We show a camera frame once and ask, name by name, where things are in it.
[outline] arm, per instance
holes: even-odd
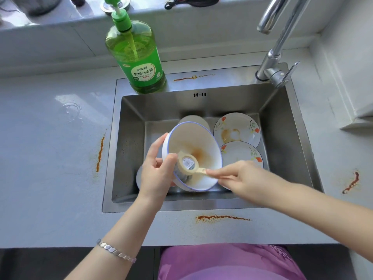
[[[149,148],[142,166],[140,192],[135,202],[102,238],[103,242],[132,258],[137,256],[171,184],[177,155],[169,154],[163,163],[160,158],[156,158],[166,135],[158,138]],[[125,279],[131,265],[131,262],[96,246],[66,280]]]
[[[373,262],[373,210],[287,182],[252,161],[207,173],[241,198],[304,222]]]

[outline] silver bracelet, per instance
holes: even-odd
[[[107,243],[104,243],[103,241],[101,241],[101,239],[98,239],[97,240],[97,244],[107,250],[108,252],[111,252],[112,254],[122,258],[122,259],[125,259],[125,260],[128,260],[132,263],[135,263],[136,262],[136,258],[132,258],[132,257],[129,257],[128,255],[125,255],[124,253],[120,252],[119,250],[116,250],[115,248],[113,248],[112,246],[108,245]]]

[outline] sink basin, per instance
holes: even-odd
[[[287,70],[286,64],[280,66]],[[118,80],[102,211],[128,209],[137,197],[136,173],[150,145],[187,115],[203,117],[211,130],[227,113],[250,115],[261,128],[257,149],[264,168],[322,190],[292,82],[275,90],[255,78],[258,67],[169,74],[163,92],[146,95],[135,93],[127,79]],[[255,206],[217,184],[203,193],[171,187],[161,210],[248,207]]]

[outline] green dish soap bottle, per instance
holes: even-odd
[[[118,8],[120,0],[105,0],[113,5],[114,26],[106,35],[106,47],[126,74],[132,88],[146,94],[161,89],[166,82],[159,59],[154,33],[149,25],[139,20],[131,21],[124,9]]]

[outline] chrome faucet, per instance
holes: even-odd
[[[289,0],[272,0],[264,12],[257,30],[261,33],[269,34],[288,2]],[[296,62],[286,74],[277,67],[277,64],[281,59],[282,48],[285,41],[293,32],[294,27],[296,26],[309,2],[310,0],[297,1],[296,6],[294,7],[293,12],[291,13],[291,16],[282,30],[275,46],[273,49],[268,51],[259,70],[256,72],[255,76],[258,80],[269,80],[275,86],[275,88],[283,87],[289,81],[288,78],[294,72],[299,62]]]

